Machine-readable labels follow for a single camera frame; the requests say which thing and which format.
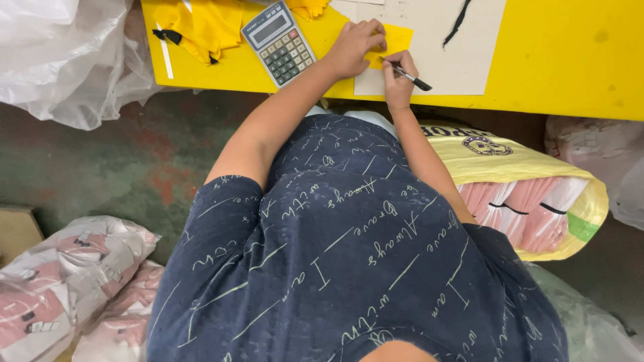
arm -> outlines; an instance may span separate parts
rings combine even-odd
[[[369,61],[363,60],[365,54],[377,45],[386,49],[384,27],[379,21],[347,23],[322,59],[244,120],[226,143],[205,183],[219,176],[241,175],[257,181],[264,189],[275,155],[302,118],[338,80],[362,73],[369,66]]]
[[[418,76],[412,56],[405,50],[389,55],[385,59],[383,71],[387,106],[392,114],[396,133],[412,173],[445,197],[460,222],[477,224],[460,196],[450,172],[427,141],[418,125],[416,116],[412,113],[410,100],[414,85],[409,79],[394,75],[391,62],[400,62],[402,68],[410,75]]]

pink fabric bundle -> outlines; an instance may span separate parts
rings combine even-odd
[[[158,239],[127,220],[79,218],[2,268],[0,361],[53,361]]]
[[[501,208],[501,224],[497,229],[518,247],[526,228],[527,215],[560,181],[560,177],[519,180]]]
[[[474,217],[485,212],[499,187],[501,184],[498,182],[472,182],[456,186],[469,213]]]
[[[488,203],[481,214],[475,219],[480,225],[492,227],[499,230],[501,226],[501,205],[515,188],[516,181],[507,184],[500,184],[492,200]]]
[[[554,251],[568,232],[566,211],[581,195],[588,180],[563,177],[527,216],[526,229],[519,247],[531,252]]]
[[[163,271],[146,260],[96,328],[81,337],[72,362],[145,362],[147,323]]]

black fabric strip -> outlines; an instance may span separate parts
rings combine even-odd
[[[465,19],[465,12],[468,10],[468,5],[471,1],[472,0],[465,0],[463,8],[460,9],[459,17],[456,18],[456,23],[454,23],[454,27],[451,29],[451,33],[443,41],[443,49],[445,49],[445,45],[450,42],[451,38],[453,38],[454,35],[456,35],[456,32],[459,30],[460,25],[463,23],[463,19]]]
[[[517,210],[514,210],[512,207],[509,207],[505,202],[504,202],[504,203],[503,203],[503,205],[501,205],[501,206],[505,206],[505,207],[507,207],[508,209],[510,209],[510,210],[512,210],[512,211],[514,211],[515,213],[517,213],[517,214],[519,214],[519,215],[527,215],[527,214],[529,214],[529,213],[524,213],[523,211],[517,211]]]
[[[550,212],[553,212],[555,214],[559,214],[559,215],[565,215],[566,214],[565,211],[557,210],[557,209],[555,209],[554,207],[552,207],[550,205],[544,204],[543,202],[541,204],[539,204],[539,205],[541,205],[541,207],[543,207],[544,209],[546,209],[546,210],[548,210]]]
[[[182,38],[182,35],[177,33],[174,30],[152,29],[152,34],[154,34],[157,38],[161,40],[165,40],[167,38],[168,40],[170,40],[172,43],[175,43],[176,45],[179,45]]]

navy blue t-shirt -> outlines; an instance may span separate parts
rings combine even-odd
[[[154,302],[149,362],[358,362],[393,340],[441,362],[568,361],[506,236],[461,224],[384,129],[305,118],[267,190],[241,176],[199,190]]]

black pen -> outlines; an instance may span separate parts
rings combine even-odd
[[[386,61],[386,59],[383,58],[383,57],[380,57],[380,60]],[[392,63],[392,67],[393,67],[393,69],[395,71],[397,71],[401,75],[404,75],[405,77],[407,77],[407,79],[409,79],[412,83],[414,83],[416,85],[416,87],[420,88],[421,90],[423,90],[423,91],[431,90],[431,86],[429,84],[423,82],[422,80],[420,80],[418,78],[414,78],[411,75],[407,74],[407,72],[404,69],[402,69],[400,66],[394,65]]]

